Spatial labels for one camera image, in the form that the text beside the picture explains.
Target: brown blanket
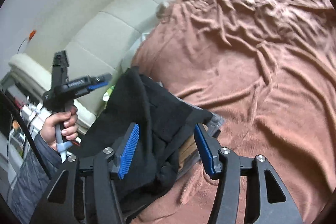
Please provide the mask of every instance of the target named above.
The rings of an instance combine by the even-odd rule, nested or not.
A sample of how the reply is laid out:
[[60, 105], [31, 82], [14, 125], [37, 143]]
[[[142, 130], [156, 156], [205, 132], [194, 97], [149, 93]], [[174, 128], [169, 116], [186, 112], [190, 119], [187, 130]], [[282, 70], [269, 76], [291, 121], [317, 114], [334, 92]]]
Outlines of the brown blanket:
[[[177, 0], [133, 64], [223, 116], [220, 143], [265, 155], [311, 223], [336, 186], [335, 39], [329, 0]], [[206, 223], [217, 183], [198, 163], [132, 223]]]

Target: gray jacket sleeve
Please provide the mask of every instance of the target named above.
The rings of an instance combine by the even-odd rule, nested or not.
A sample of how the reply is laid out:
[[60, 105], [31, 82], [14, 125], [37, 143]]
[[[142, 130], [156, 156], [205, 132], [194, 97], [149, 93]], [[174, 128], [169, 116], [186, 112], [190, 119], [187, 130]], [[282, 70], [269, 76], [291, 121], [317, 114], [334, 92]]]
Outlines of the gray jacket sleeve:
[[[35, 137], [34, 142], [47, 169], [53, 176], [62, 163], [60, 155], [47, 145], [40, 133]], [[30, 150], [17, 175], [17, 182], [9, 205], [22, 224], [30, 222], [36, 205], [49, 182], [50, 180], [35, 154]]]

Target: cable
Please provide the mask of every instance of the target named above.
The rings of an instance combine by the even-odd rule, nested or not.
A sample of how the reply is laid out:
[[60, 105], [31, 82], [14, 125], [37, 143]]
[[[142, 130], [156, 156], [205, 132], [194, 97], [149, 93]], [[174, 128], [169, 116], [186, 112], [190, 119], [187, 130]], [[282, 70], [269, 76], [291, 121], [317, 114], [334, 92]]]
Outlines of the cable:
[[51, 180], [51, 175], [49, 170], [47, 169], [46, 165], [43, 162], [43, 159], [40, 155], [40, 152], [37, 150], [36, 145], [34, 143], [33, 138], [30, 135], [30, 132], [25, 124], [25, 122], [23, 121], [22, 117], [20, 116], [19, 112], [17, 111], [17, 109], [15, 108], [14, 104], [10, 101], [10, 99], [2, 92], [2, 90], [0, 90], [0, 102], [2, 102], [7, 108], [8, 110], [12, 113], [14, 119], [18, 122], [19, 126], [21, 127], [23, 133], [26, 135], [26, 138], [28, 140], [28, 143], [32, 149], [32, 151], [34, 152], [38, 162], [40, 163], [41, 167], [43, 168], [44, 172], [46, 173], [46, 175], [48, 176], [48, 178]]
[[22, 41], [22, 43], [21, 43], [20, 47], [17, 49], [17, 53], [19, 53], [19, 50], [20, 50], [20, 48], [21, 48], [22, 44], [23, 44], [23, 43], [25, 43], [26, 41], [27, 41], [27, 38], [25, 38], [25, 39]]

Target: black fabric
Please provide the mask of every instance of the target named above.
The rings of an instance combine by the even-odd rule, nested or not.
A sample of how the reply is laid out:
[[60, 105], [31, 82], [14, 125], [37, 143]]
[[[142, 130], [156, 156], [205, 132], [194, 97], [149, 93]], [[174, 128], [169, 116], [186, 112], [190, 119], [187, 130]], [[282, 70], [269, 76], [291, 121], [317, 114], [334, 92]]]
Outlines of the black fabric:
[[193, 134], [196, 123], [211, 118], [211, 112], [181, 102], [134, 67], [118, 80], [106, 109], [83, 138], [80, 155], [97, 154], [122, 138], [131, 122], [139, 124], [129, 173], [115, 181], [123, 213], [139, 213], [171, 189], [179, 168], [179, 147]]

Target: hand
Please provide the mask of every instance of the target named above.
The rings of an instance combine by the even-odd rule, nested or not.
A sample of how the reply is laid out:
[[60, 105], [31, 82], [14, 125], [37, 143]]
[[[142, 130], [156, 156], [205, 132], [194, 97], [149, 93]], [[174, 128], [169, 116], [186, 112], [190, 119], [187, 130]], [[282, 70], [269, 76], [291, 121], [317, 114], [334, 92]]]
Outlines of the hand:
[[65, 129], [62, 130], [62, 135], [65, 136], [68, 141], [77, 138], [78, 134], [76, 132], [78, 130], [78, 125], [76, 125], [76, 122], [78, 120], [78, 115], [76, 113], [77, 107], [72, 106], [69, 112], [55, 113], [46, 118], [40, 134], [43, 140], [55, 151], [57, 151], [55, 126], [60, 122], [64, 122]]

